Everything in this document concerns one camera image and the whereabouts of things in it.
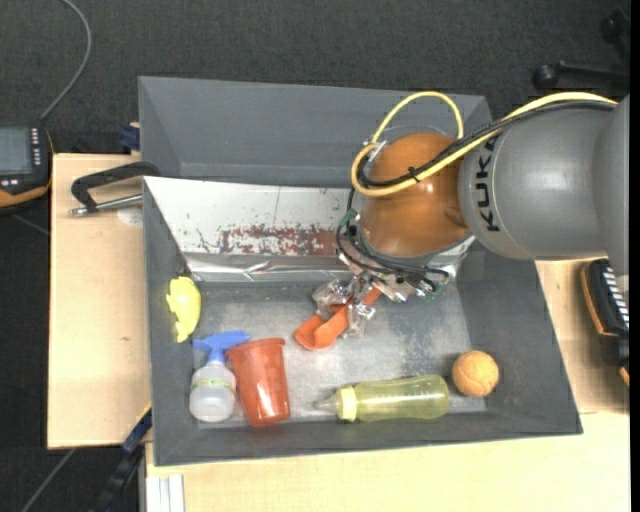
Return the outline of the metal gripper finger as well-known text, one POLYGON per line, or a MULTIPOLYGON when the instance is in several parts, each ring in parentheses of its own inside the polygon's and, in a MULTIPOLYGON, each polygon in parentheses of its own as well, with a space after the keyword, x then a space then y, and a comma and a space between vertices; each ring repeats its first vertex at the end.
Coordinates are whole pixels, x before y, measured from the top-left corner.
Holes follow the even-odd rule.
POLYGON ((320 285, 312 292, 316 303, 316 313, 322 320, 329 320, 334 315, 334 308, 346 305, 351 293, 339 280, 332 280, 320 285))
POLYGON ((366 304, 364 300, 350 304, 347 307, 347 327, 344 336, 363 337, 375 312, 376 308, 366 304))

